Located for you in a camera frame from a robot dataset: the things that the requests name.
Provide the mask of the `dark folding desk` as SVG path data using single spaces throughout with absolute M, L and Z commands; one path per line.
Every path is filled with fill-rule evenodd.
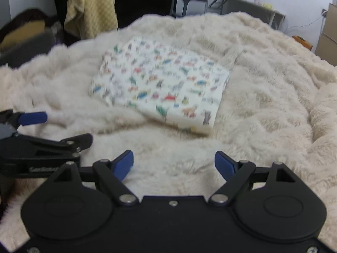
M 226 15 L 230 13 L 247 13 L 260 19 L 271 28 L 279 30 L 286 16 L 274 9 L 268 9 L 262 5 L 246 0 L 206 0 L 205 13 L 217 13 Z

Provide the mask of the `cream fluffy blanket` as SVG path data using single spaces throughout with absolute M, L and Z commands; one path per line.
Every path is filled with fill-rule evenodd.
M 89 96 L 103 53 L 135 36 L 193 50 L 231 71 L 209 136 Z M 17 70 L 1 68 L 1 109 L 47 112 L 45 125 L 23 127 L 24 134 L 92 134 L 85 166 L 132 150 L 125 183 L 137 196 L 211 195 L 224 182 L 214 167 L 218 150 L 258 166 L 283 162 L 324 201 L 320 238 L 336 247 L 336 68 L 247 14 L 146 15 L 126 29 L 56 46 Z

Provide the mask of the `brown cardboard box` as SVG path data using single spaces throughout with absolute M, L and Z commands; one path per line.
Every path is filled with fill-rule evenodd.
M 320 34 L 315 54 L 332 66 L 337 60 L 337 19 L 336 5 L 330 3 L 326 14 L 326 21 Z

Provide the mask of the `yellow hanging towel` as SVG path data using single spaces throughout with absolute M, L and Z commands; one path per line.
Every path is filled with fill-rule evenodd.
M 115 0 L 67 0 L 64 29 L 80 39 L 118 29 Z

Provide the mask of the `orange object on floor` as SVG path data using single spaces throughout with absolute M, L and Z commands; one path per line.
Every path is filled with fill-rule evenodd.
M 296 40 L 296 42 L 300 43 L 303 47 L 307 48 L 310 51 L 312 50 L 313 45 L 307 40 L 303 39 L 302 37 L 298 35 L 293 35 L 292 37 L 294 40 Z

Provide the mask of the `white cartoon print garment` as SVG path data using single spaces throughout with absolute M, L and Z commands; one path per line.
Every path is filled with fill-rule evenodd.
M 156 121 L 209 134 L 230 72 L 193 51 L 134 37 L 103 55 L 89 93 L 108 106 L 136 109 Z

